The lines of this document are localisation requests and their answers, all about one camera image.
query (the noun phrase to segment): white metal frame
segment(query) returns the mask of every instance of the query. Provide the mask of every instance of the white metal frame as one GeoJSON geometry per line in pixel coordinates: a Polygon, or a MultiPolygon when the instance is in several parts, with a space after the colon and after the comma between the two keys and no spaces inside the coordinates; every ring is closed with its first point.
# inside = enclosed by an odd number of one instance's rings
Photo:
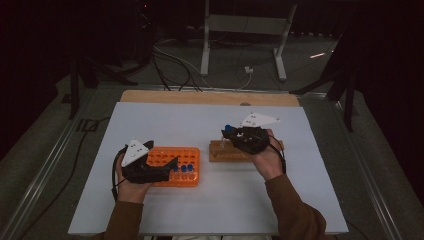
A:
{"type": "Polygon", "coordinates": [[[264,18],[248,16],[229,16],[209,14],[209,0],[205,0],[205,32],[203,43],[202,64],[200,74],[207,76],[209,71],[209,31],[246,32],[259,34],[281,35],[278,48],[274,48],[274,59],[280,81],[287,80],[281,55],[289,35],[291,23],[297,5],[292,5],[287,18],[264,18]]]}

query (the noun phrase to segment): orange test tube rack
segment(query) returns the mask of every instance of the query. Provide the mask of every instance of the orange test tube rack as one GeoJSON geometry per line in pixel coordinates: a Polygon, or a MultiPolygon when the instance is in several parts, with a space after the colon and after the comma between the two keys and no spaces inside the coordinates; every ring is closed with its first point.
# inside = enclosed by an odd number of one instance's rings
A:
{"type": "Polygon", "coordinates": [[[172,169],[169,174],[169,181],[156,182],[153,184],[154,187],[197,186],[200,176],[200,150],[198,148],[155,146],[148,153],[147,164],[163,166],[175,157],[178,157],[178,171],[172,169]]]}

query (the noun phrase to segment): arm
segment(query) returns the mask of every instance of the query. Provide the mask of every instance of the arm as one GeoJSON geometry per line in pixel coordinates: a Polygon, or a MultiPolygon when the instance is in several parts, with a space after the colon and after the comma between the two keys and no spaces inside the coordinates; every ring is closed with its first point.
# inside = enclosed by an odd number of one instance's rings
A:
{"type": "MultiPolygon", "coordinates": [[[[271,138],[271,144],[280,150],[274,138],[271,138]]],[[[265,180],[281,238],[325,239],[325,219],[319,211],[302,202],[290,180],[283,174],[277,152],[268,147],[252,155],[251,160],[265,180]]]]}
{"type": "Polygon", "coordinates": [[[124,154],[119,157],[116,163],[118,182],[121,183],[118,186],[118,201],[113,209],[106,232],[93,236],[93,240],[137,239],[143,201],[151,183],[134,184],[124,180],[121,168],[123,158],[124,154]]]}

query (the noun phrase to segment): wooden board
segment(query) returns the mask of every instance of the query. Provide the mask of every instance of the wooden board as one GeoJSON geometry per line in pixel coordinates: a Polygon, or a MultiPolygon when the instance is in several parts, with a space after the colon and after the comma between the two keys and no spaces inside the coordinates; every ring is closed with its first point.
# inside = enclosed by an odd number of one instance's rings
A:
{"type": "MultiPolygon", "coordinates": [[[[279,140],[284,150],[283,141],[279,140]]],[[[209,162],[250,162],[249,155],[233,147],[230,141],[212,140],[209,144],[209,162]]]]}
{"type": "Polygon", "coordinates": [[[297,97],[287,93],[126,90],[122,94],[121,102],[299,107],[297,97]]]}

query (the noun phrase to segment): white electrical outlet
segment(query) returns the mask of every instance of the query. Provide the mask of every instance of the white electrical outlet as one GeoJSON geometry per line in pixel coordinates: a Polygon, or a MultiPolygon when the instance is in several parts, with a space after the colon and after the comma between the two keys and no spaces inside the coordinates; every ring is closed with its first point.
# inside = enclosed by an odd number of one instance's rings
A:
{"type": "Polygon", "coordinates": [[[249,67],[249,66],[244,67],[244,70],[246,71],[246,73],[252,73],[253,72],[253,68],[249,67]]]}
{"type": "Polygon", "coordinates": [[[131,140],[128,145],[127,152],[125,153],[124,159],[122,160],[122,167],[126,167],[129,164],[133,163],[137,159],[146,155],[149,152],[149,149],[144,146],[142,143],[136,139],[131,140]]]}

